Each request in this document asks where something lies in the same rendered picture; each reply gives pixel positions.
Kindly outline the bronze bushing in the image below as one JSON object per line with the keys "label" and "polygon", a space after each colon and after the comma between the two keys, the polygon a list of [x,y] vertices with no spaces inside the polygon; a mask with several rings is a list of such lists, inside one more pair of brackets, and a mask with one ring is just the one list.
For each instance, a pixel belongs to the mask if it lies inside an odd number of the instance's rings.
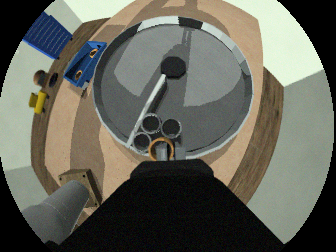
{"label": "bronze bushing", "polygon": [[172,141],[169,138],[166,138],[166,137],[159,137],[159,138],[157,138],[157,139],[155,139],[151,142],[151,144],[149,145],[149,148],[148,148],[148,154],[149,154],[150,158],[153,161],[157,161],[156,160],[156,151],[154,149],[154,145],[155,145],[156,141],[165,141],[170,145],[170,147],[171,147],[171,152],[170,152],[170,156],[169,156],[169,160],[170,160],[173,157],[174,148],[173,148]]}
{"label": "bronze bushing", "polygon": [[82,73],[83,73],[83,71],[79,70],[75,75],[75,79],[77,78],[76,80],[78,80]]}
{"label": "bronze bushing", "polygon": [[93,56],[95,55],[95,53],[98,51],[98,49],[94,49],[91,51],[90,53],[90,57],[93,58]]}

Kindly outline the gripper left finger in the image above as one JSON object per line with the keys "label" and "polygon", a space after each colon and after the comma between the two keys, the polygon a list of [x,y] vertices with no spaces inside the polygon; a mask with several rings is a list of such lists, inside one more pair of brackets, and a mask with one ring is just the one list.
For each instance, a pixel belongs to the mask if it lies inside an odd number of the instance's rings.
{"label": "gripper left finger", "polygon": [[[168,156],[167,156],[168,154]],[[167,161],[169,160],[169,144],[164,142],[161,148],[156,149],[157,161]]]}

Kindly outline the blue plastic crate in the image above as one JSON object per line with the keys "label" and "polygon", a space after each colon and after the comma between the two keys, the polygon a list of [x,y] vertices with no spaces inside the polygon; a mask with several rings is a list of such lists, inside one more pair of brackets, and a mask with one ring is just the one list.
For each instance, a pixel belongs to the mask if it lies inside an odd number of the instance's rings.
{"label": "blue plastic crate", "polygon": [[[87,41],[72,60],[63,78],[76,87],[80,87],[81,89],[86,90],[94,74],[94,68],[106,46],[106,42]],[[98,49],[98,51],[93,56],[93,58],[91,58],[90,52],[94,49]],[[79,70],[82,70],[83,73],[77,81],[75,80],[75,75]]]}

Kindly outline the grey hollow cylinder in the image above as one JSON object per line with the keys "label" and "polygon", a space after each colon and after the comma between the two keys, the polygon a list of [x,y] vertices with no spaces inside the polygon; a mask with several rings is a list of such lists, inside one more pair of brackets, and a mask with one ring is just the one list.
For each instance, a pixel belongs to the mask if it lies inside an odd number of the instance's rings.
{"label": "grey hollow cylinder", "polygon": [[143,147],[141,144],[140,144],[140,136],[142,134],[145,134],[146,136],[148,136],[149,140],[150,140],[150,143],[155,140],[154,136],[152,134],[147,134],[145,132],[138,132],[136,133],[134,136],[133,136],[133,139],[132,139],[132,145],[134,147],[135,150],[137,150],[138,152],[146,152],[148,151],[148,148],[145,148]]}
{"label": "grey hollow cylinder", "polygon": [[[150,118],[153,118],[153,117],[158,118],[158,120],[159,120],[159,127],[158,127],[158,129],[157,129],[156,131],[151,132],[151,131],[147,128],[147,122],[148,122],[148,120],[149,120]],[[149,114],[146,114],[145,116],[143,116],[143,118],[141,119],[141,123],[140,123],[140,124],[141,124],[141,128],[142,128],[142,130],[143,130],[145,133],[147,133],[147,134],[155,134],[155,133],[158,133],[159,131],[161,131],[160,128],[161,128],[162,120],[161,120],[156,114],[149,113]]]}
{"label": "grey hollow cylinder", "polygon": [[[164,125],[165,125],[167,122],[169,122],[169,121],[174,121],[174,122],[176,122],[176,123],[178,124],[178,127],[179,127],[179,130],[178,130],[177,134],[175,134],[175,135],[173,135],[173,136],[169,136],[169,135],[167,135],[167,134],[164,132]],[[166,118],[166,119],[162,122],[162,124],[161,124],[161,129],[160,129],[160,130],[161,130],[161,133],[162,133],[165,137],[170,138],[170,139],[173,139],[173,138],[176,138],[178,135],[180,135],[181,130],[182,130],[182,126],[181,126],[181,123],[179,122],[178,119],[173,118],[173,117],[169,117],[169,118]]]}

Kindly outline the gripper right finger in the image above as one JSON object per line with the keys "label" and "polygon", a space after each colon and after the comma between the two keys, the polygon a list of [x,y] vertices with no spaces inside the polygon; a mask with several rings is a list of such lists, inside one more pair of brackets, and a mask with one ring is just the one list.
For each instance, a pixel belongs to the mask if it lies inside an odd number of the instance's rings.
{"label": "gripper right finger", "polygon": [[186,159],[186,148],[184,146],[180,147],[178,142],[173,142],[173,148],[174,148],[174,160]]}

